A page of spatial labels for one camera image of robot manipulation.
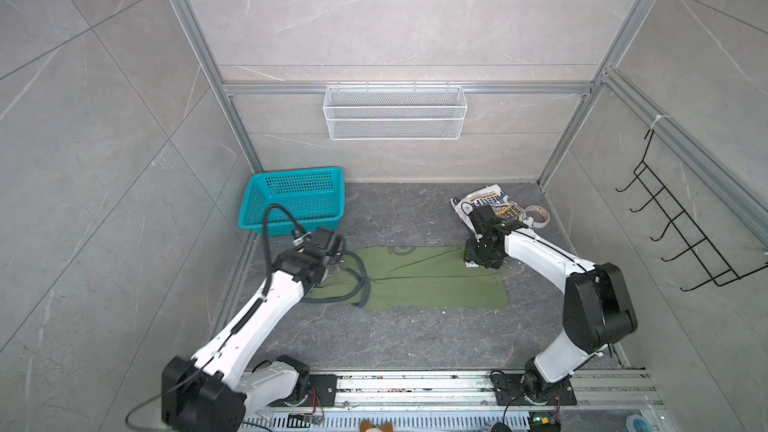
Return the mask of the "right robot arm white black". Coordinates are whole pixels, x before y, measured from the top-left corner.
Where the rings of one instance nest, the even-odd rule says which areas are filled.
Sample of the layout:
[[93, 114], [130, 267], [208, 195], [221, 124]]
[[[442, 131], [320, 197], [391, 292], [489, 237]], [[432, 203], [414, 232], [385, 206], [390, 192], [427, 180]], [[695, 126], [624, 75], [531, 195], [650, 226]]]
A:
[[521, 387], [529, 400], [542, 402], [594, 356], [637, 330], [628, 286], [616, 265], [575, 256], [523, 222], [503, 220], [489, 205], [464, 216], [474, 234], [465, 246], [466, 263], [498, 269], [506, 258], [516, 259], [563, 294], [562, 331], [525, 366]]

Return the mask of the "white tank top navy trim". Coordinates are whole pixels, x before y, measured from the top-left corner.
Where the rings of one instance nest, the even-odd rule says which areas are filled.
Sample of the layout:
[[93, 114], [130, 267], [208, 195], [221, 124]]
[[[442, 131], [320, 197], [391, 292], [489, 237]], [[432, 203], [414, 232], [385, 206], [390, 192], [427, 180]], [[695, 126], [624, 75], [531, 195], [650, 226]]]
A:
[[472, 233], [475, 233], [475, 227], [472, 225], [469, 214], [475, 208], [485, 205], [489, 205], [493, 212], [502, 220], [517, 220], [524, 223], [524, 209], [526, 207], [522, 207], [514, 202], [498, 184], [471, 192], [461, 199], [451, 198], [450, 204], [461, 221]]

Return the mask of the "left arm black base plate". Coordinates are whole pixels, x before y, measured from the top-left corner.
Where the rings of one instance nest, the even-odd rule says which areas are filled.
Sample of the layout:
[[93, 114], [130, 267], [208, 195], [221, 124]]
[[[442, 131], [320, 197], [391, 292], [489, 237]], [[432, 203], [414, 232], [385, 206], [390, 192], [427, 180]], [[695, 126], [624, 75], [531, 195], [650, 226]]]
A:
[[312, 400], [317, 398], [316, 407], [333, 407], [337, 395], [339, 377], [334, 374], [311, 374], [307, 379], [307, 388], [300, 407], [312, 408]]

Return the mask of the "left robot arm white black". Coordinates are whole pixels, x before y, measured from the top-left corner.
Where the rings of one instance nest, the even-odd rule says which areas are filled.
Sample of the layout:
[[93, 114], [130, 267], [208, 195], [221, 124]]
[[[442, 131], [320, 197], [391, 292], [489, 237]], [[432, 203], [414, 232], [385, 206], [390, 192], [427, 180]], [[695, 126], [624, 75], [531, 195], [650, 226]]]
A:
[[191, 358], [173, 358], [161, 380], [161, 420], [175, 431], [236, 431], [251, 414], [277, 402], [300, 405], [310, 368], [287, 355], [249, 369], [280, 320], [321, 285], [346, 251], [334, 230], [299, 231], [291, 248], [266, 257], [266, 277], [232, 320]]

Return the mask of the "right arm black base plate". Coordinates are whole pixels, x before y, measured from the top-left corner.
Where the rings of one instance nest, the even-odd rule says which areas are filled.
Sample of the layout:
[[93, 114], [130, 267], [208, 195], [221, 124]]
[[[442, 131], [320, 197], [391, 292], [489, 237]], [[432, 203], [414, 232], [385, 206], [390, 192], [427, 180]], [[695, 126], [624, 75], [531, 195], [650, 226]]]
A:
[[488, 376], [500, 406], [575, 406], [577, 399], [569, 379], [546, 382], [531, 371], [523, 374], [494, 370]]

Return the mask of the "teal plastic basket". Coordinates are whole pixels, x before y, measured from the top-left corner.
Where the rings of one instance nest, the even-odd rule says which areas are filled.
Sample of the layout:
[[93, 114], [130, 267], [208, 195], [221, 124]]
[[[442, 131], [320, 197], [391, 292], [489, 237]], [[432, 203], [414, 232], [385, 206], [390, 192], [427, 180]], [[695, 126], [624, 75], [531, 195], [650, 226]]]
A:
[[259, 234], [267, 206], [279, 204], [286, 212], [269, 215], [268, 234], [290, 235], [292, 215], [306, 230], [335, 230], [345, 208], [345, 180], [339, 167], [283, 170], [253, 175], [240, 207], [238, 225]]

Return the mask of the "green tank top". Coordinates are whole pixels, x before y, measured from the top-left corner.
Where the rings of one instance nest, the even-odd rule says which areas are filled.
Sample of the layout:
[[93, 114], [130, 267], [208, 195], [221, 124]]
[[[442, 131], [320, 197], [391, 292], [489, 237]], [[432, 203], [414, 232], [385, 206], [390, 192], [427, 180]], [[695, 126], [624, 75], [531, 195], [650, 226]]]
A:
[[342, 268], [314, 288], [305, 303], [358, 308], [492, 308], [508, 306], [498, 270], [472, 268], [459, 246], [374, 246], [351, 250]]

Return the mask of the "aluminium front rail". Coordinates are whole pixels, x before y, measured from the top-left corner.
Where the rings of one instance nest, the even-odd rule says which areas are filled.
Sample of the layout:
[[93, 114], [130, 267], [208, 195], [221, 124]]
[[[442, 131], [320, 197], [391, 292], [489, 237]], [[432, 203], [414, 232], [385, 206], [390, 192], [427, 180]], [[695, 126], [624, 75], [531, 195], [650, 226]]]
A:
[[[322, 371], [339, 377], [333, 407], [326, 411], [500, 410], [490, 370]], [[570, 378], [575, 406], [512, 406], [514, 410], [642, 410], [664, 407], [642, 369], [581, 369]]]

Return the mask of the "roll of white tape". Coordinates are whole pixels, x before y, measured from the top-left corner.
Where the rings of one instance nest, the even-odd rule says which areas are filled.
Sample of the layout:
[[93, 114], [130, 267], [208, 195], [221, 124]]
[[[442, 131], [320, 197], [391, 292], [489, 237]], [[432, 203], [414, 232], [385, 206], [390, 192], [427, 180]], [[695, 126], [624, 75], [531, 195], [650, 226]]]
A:
[[524, 223], [531, 228], [541, 229], [548, 225], [551, 220], [550, 213], [543, 207], [529, 205], [524, 209]]

